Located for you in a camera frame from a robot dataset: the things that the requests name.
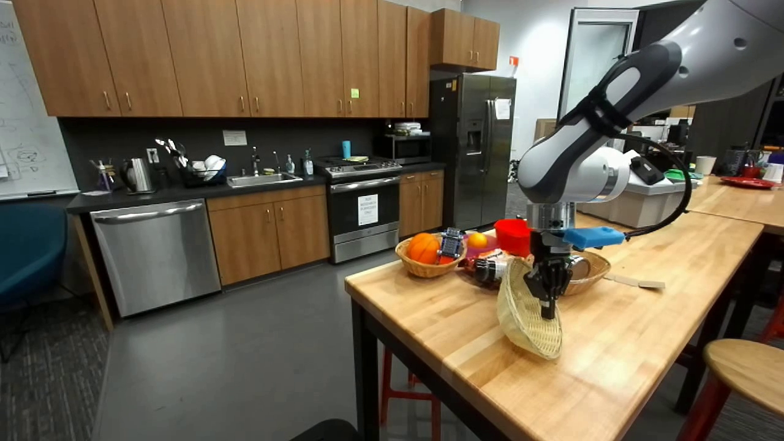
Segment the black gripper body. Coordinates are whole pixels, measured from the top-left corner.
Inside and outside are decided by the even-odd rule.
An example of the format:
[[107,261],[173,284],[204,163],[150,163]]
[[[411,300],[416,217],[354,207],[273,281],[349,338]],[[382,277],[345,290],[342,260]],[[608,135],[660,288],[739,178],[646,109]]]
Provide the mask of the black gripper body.
[[531,232],[534,266],[531,274],[542,279],[543,288],[570,281],[570,245],[553,232]]

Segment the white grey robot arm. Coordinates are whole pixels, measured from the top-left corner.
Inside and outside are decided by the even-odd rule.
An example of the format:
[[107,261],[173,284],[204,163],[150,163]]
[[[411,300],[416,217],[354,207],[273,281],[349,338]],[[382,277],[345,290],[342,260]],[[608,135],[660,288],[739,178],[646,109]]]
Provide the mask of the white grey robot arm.
[[784,71],[784,0],[705,0],[678,27],[621,60],[570,108],[557,131],[531,145],[516,184],[534,202],[534,268],[525,277],[557,315],[570,279],[568,205],[616,197],[629,158],[606,147],[632,123],[683,103],[743,96]]

